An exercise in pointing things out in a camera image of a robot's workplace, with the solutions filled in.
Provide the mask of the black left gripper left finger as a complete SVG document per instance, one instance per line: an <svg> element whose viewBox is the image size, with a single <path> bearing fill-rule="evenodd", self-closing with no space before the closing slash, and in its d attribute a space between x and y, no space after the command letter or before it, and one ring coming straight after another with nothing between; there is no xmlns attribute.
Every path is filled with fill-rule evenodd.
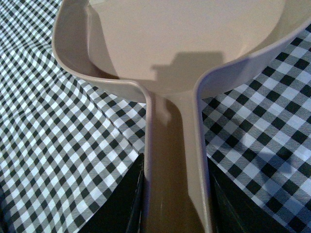
<svg viewBox="0 0 311 233"><path fill-rule="evenodd" d="M84 233L138 233L144 183L144 154L131 165L105 204L82 227Z"/></svg>

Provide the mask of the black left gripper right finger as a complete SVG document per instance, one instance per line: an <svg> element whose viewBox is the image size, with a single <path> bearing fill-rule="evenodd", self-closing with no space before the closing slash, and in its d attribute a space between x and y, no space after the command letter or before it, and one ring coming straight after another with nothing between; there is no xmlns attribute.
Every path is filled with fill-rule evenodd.
<svg viewBox="0 0 311 233"><path fill-rule="evenodd" d="M213 208L218 233L287 233L208 159Z"/></svg>

